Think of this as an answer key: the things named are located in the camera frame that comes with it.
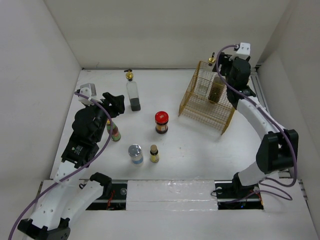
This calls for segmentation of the clear oil bottle gold spout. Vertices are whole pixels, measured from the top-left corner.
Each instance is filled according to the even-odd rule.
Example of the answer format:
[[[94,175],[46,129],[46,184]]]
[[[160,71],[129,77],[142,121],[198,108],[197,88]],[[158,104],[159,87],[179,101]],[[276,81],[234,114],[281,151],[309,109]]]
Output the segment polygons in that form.
[[[198,91],[201,95],[205,96],[210,87],[211,78],[213,76],[213,68],[216,64],[215,52],[206,62],[201,61],[198,71]]]

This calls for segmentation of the oil bottle with dark liquid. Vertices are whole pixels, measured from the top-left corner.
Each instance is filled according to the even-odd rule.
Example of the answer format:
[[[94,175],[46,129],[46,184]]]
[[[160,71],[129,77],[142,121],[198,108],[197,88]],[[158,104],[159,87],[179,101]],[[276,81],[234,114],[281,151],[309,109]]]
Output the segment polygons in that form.
[[[126,89],[129,97],[130,107],[133,112],[141,110],[141,104],[139,99],[138,85],[134,81],[134,74],[132,69],[124,70],[125,77],[127,79]]]

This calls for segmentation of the black cap vinegar bottle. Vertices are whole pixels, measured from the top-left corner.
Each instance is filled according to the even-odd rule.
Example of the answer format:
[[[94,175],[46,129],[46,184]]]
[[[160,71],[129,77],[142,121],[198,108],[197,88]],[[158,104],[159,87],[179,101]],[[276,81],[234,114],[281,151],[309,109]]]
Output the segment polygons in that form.
[[[225,83],[217,75],[213,78],[212,85],[209,91],[208,100],[212,104],[216,104],[220,101],[220,98],[224,92]]]

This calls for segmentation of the red lid sauce jar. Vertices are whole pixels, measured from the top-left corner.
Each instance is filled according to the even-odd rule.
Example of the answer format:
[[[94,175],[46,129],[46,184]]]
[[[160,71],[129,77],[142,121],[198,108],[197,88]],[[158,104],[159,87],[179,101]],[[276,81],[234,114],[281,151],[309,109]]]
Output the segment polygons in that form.
[[[165,111],[158,111],[155,114],[155,130],[158,134],[165,134],[168,131],[169,115]]]

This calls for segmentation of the silver lid blue can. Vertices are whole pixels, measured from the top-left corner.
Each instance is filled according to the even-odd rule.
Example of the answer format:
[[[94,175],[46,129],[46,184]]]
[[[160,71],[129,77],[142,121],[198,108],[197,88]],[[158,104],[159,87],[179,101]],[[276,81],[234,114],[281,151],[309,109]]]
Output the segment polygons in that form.
[[[129,146],[128,155],[131,159],[131,162],[135,165],[140,165],[144,161],[142,148],[138,144],[132,144]]]

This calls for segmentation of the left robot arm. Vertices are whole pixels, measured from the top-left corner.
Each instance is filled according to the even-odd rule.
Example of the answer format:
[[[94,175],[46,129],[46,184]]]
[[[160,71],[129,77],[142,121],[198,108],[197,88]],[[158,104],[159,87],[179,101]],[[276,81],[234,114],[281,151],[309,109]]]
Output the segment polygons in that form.
[[[125,112],[125,97],[105,92],[96,100],[74,93],[85,106],[74,116],[72,134],[61,156],[54,183],[39,194],[40,206],[29,218],[19,216],[15,226],[34,240],[66,240],[76,219],[97,198],[111,194],[112,179],[96,172],[82,190],[79,180],[90,164],[105,150],[99,147],[108,122]]]

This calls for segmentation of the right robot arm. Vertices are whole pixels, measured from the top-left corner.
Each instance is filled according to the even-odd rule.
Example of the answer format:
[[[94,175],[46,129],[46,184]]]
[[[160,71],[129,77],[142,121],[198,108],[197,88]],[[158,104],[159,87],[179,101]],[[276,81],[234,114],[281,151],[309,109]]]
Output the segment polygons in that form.
[[[226,85],[228,101],[247,119],[261,140],[255,162],[235,173],[228,187],[236,201],[255,194],[255,186],[270,180],[269,176],[276,171],[293,168],[292,186],[298,175],[299,135],[294,129],[286,129],[277,123],[261,106],[248,85],[251,74],[249,59],[238,56],[232,58],[229,54],[219,52],[213,68]]]

